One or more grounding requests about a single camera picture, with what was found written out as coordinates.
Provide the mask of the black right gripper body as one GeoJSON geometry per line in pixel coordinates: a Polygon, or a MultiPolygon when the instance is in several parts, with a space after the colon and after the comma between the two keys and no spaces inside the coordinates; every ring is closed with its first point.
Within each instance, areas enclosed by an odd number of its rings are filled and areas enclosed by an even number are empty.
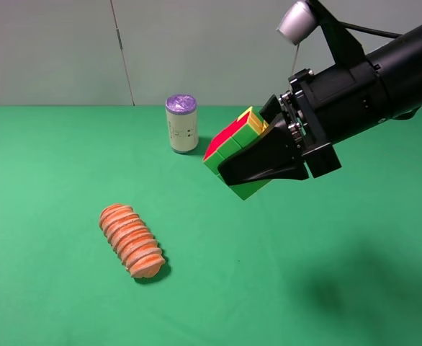
{"type": "Polygon", "coordinates": [[[336,64],[319,74],[304,69],[289,84],[289,102],[307,126],[301,157],[314,178],[341,168],[335,144],[390,118],[384,84],[367,61],[351,68],[336,64]]]}

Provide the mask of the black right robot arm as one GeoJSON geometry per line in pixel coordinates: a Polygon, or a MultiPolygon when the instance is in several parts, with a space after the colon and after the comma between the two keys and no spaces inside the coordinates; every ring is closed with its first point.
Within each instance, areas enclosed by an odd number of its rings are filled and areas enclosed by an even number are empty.
{"type": "Polygon", "coordinates": [[[268,127],[218,166],[229,186],[267,179],[305,180],[341,167],[334,146],[422,107],[422,25],[371,53],[318,1],[304,1],[299,39],[323,31],[334,64],[299,71],[291,89],[271,96],[260,114],[268,127]]]}

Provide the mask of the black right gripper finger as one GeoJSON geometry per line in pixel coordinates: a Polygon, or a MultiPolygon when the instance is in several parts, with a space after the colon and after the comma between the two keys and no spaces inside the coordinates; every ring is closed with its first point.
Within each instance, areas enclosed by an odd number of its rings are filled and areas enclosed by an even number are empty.
{"type": "Polygon", "coordinates": [[[220,163],[218,171],[228,186],[268,179],[309,178],[283,113],[257,139],[220,163]]]}
{"type": "Polygon", "coordinates": [[[275,94],[270,96],[265,105],[259,110],[261,118],[267,123],[271,123],[273,119],[281,113],[282,106],[279,103],[278,96],[275,94]]]}

